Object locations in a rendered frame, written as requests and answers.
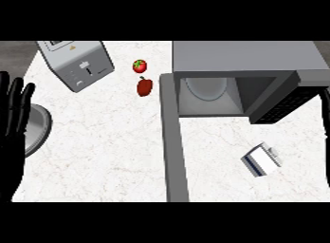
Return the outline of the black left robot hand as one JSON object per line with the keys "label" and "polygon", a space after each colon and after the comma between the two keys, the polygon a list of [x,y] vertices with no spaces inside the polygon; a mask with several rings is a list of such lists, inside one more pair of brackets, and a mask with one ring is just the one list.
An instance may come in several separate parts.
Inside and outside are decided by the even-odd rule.
{"label": "black left robot hand", "polygon": [[0,71],[0,203],[13,201],[23,177],[25,132],[35,84]]}

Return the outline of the white milk carton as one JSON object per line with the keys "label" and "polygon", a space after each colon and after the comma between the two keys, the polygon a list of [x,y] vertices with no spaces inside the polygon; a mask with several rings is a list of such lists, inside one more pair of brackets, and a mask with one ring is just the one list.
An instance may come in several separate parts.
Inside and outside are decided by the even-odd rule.
{"label": "white milk carton", "polygon": [[267,176],[283,166],[278,154],[265,142],[252,148],[240,160],[255,178]]}

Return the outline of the grey microwave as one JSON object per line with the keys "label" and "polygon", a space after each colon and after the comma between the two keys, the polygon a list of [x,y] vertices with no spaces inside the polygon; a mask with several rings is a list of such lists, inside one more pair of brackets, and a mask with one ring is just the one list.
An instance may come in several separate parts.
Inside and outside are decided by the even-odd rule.
{"label": "grey microwave", "polygon": [[178,114],[277,122],[330,85],[311,41],[175,41]]}

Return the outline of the grey microwave door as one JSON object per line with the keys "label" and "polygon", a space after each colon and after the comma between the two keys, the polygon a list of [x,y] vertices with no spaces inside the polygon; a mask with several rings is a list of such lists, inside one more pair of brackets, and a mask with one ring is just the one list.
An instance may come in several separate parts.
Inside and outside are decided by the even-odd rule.
{"label": "grey microwave door", "polygon": [[159,76],[159,100],[166,200],[169,202],[187,202],[188,190],[178,123],[177,91],[174,75],[171,73],[162,74]]}

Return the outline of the grey round plate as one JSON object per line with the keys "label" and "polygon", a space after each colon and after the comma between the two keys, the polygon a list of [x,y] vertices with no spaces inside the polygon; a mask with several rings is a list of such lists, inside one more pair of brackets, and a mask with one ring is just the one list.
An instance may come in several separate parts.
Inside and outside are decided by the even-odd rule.
{"label": "grey round plate", "polygon": [[41,148],[51,131],[51,125],[48,110],[41,105],[32,104],[25,133],[25,157],[29,157]]}

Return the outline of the silver toaster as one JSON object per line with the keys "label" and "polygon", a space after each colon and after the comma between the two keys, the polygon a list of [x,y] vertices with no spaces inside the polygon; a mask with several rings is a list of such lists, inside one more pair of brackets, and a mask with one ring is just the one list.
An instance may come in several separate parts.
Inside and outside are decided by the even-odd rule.
{"label": "silver toaster", "polygon": [[100,41],[36,41],[36,45],[48,69],[75,93],[115,71]]}

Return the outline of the red bell pepper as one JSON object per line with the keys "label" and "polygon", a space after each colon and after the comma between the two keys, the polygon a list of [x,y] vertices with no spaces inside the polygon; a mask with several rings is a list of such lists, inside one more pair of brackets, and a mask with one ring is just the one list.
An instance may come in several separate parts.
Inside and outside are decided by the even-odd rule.
{"label": "red bell pepper", "polygon": [[141,77],[141,80],[137,84],[137,93],[141,97],[146,97],[152,93],[152,80]]}

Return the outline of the red tomato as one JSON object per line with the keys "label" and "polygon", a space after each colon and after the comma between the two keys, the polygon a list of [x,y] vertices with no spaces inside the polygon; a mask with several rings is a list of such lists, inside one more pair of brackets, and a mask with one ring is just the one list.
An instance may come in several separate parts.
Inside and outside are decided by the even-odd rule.
{"label": "red tomato", "polygon": [[135,73],[143,73],[147,70],[147,62],[144,60],[137,60],[132,63],[132,70]]}

